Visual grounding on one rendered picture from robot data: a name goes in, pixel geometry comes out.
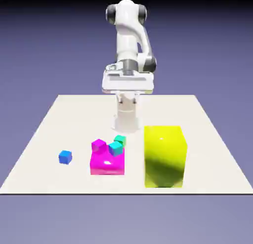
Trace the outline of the small blue cube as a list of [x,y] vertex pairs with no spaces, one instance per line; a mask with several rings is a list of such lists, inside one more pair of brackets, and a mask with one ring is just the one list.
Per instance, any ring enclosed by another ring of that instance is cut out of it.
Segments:
[[59,163],[69,164],[72,160],[72,152],[63,150],[59,154]]

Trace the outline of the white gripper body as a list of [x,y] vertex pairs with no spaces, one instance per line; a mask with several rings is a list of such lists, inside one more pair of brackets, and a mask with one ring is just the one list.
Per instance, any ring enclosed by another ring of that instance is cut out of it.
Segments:
[[137,92],[151,94],[154,89],[154,74],[133,71],[133,75],[126,76],[122,70],[104,71],[102,90],[105,93],[116,94],[119,92]]

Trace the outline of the large yellow box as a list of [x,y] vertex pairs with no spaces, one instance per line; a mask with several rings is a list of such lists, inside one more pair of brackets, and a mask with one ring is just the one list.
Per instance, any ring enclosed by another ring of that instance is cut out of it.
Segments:
[[145,126],[145,187],[181,188],[183,186],[187,148],[180,126]]

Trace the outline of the small cyan cube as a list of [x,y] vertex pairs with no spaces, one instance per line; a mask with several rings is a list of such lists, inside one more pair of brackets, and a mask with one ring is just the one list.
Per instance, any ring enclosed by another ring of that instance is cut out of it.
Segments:
[[109,153],[116,157],[123,153],[123,145],[119,141],[114,141],[108,145]]

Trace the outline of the large magenta box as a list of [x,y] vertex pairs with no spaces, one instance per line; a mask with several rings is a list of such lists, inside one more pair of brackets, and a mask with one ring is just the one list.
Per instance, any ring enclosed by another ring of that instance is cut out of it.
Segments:
[[124,175],[125,174],[125,149],[117,156],[113,156],[108,149],[103,153],[92,152],[90,159],[91,175]]

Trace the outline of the small green cube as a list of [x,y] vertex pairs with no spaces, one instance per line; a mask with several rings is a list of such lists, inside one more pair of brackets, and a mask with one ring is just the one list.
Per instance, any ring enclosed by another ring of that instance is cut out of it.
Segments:
[[114,138],[114,141],[117,141],[117,142],[121,143],[123,147],[126,145],[126,142],[127,142],[126,140],[127,140],[127,138],[123,135],[117,135]]

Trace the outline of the small magenta cube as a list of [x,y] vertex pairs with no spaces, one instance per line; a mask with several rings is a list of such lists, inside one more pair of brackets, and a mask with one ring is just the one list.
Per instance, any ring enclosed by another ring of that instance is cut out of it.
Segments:
[[92,153],[102,154],[106,151],[107,144],[105,141],[101,139],[96,139],[95,141],[91,143],[91,149],[92,149]]

